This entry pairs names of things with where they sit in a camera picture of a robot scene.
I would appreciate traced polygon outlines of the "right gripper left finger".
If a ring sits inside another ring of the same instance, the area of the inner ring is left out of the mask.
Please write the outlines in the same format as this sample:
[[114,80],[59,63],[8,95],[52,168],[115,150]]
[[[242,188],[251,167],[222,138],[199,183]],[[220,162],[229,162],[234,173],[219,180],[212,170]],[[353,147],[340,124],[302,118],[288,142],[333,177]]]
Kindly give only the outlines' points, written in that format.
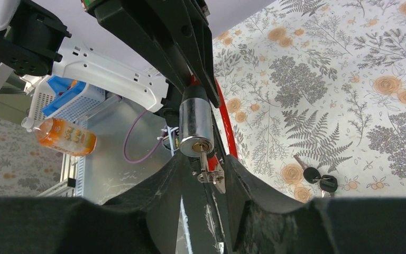
[[175,253],[187,156],[94,204],[81,197],[0,197],[0,253]]

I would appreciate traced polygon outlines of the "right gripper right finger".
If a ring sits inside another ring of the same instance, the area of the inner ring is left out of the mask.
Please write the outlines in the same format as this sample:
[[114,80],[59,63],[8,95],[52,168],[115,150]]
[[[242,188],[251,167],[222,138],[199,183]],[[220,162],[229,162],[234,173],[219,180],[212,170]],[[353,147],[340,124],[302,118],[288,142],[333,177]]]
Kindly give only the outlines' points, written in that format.
[[406,253],[406,198],[292,199],[225,158],[237,253]]

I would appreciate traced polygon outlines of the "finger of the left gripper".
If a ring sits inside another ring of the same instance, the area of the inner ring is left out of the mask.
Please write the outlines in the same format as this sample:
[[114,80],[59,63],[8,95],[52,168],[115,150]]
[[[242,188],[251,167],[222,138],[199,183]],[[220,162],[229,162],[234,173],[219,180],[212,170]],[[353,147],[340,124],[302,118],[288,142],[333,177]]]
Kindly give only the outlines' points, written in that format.
[[212,33],[205,1],[147,1],[214,107],[220,107],[214,76]]
[[189,84],[186,61],[147,1],[90,1],[87,13],[184,92]]

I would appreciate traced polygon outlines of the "black-headed key pair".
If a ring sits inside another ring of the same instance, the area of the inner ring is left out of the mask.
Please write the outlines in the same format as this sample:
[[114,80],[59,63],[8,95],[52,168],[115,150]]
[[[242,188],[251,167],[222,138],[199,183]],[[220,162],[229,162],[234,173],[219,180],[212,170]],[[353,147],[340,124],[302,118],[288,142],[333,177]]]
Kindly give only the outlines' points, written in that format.
[[332,175],[321,175],[320,171],[315,167],[307,166],[297,155],[294,159],[303,169],[303,177],[310,184],[316,184],[321,190],[323,198],[334,197],[338,189],[338,180]]

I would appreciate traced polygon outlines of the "red cable lock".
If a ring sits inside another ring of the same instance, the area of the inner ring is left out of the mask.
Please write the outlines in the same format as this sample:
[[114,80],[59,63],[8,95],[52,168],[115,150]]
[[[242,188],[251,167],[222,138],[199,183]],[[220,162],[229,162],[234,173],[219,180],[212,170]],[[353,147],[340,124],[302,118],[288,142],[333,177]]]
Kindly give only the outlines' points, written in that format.
[[236,145],[225,144],[222,140],[220,129],[214,122],[213,107],[205,89],[194,75],[191,76],[190,85],[184,89],[179,114],[179,150],[186,163],[182,171],[196,171],[198,177],[201,171],[200,154],[194,151],[193,146],[202,142],[208,144],[208,152],[215,152],[225,172],[224,157],[227,154],[233,155]]

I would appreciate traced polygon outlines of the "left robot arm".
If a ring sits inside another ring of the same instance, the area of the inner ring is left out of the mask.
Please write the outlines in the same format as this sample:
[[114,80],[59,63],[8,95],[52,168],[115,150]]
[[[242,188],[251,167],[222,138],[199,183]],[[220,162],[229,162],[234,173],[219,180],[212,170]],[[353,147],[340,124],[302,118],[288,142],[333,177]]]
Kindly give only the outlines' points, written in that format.
[[169,108],[170,85],[183,93],[194,78],[220,106],[212,35],[204,1],[82,1],[86,13],[164,77],[97,53],[52,12],[33,1],[0,1],[0,63],[18,75],[84,81],[135,101],[151,112]]

